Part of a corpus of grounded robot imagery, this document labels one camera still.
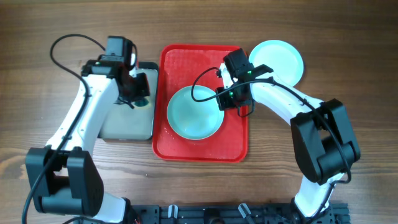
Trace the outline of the green yellow sponge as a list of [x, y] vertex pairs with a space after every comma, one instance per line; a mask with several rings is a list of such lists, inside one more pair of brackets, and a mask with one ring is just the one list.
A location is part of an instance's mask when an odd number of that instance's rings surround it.
[[149, 97], [142, 98], [132, 103], [135, 110], [148, 110], [151, 106], [151, 100]]

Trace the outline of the mint plate back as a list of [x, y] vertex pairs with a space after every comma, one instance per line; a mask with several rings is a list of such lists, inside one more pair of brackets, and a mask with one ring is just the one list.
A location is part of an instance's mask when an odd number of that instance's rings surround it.
[[224, 112], [219, 110], [216, 99], [205, 99], [215, 92], [205, 86], [186, 86], [171, 97], [167, 106], [167, 121], [181, 137], [189, 140], [202, 140], [219, 130], [224, 120]]

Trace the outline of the light blue plate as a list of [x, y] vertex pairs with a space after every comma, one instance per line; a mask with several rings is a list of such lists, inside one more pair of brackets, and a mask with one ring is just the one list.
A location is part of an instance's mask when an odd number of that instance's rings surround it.
[[267, 65], [283, 82], [295, 86], [303, 77], [304, 62], [299, 51], [282, 40], [267, 40], [253, 48], [249, 61], [255, 66]]

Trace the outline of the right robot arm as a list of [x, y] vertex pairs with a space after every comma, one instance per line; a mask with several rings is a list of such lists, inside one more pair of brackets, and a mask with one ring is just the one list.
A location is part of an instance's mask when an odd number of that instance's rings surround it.
[[337, 99], [322, 101], [296, 90], [277, 75], [254, 70], [234, 77], [219, 70], [216, 90], [223, 109], [260, 103], [290, 126], [295, 160], [303, 179], [290, 208], [291, 222], [316, 223], [328, 216], [336, 187], [352, 180], [360, 149], [346, 108]]

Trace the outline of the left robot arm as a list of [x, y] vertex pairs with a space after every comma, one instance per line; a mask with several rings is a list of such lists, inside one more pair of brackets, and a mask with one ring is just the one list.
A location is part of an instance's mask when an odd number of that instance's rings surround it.
[[25, 166], [30, 192], [21, 222], [34, 204], [39, 213], [70, 215], [72, 220], [96, 223], [139, 223], [126, 198], [104, 191], [92, 160], [93, 148], [111, 105], [149, 95], [145, 73], [137, 63], [89, 60], [83, 67], [80, 91], [57, 132], [42, 148], [30, 148]]

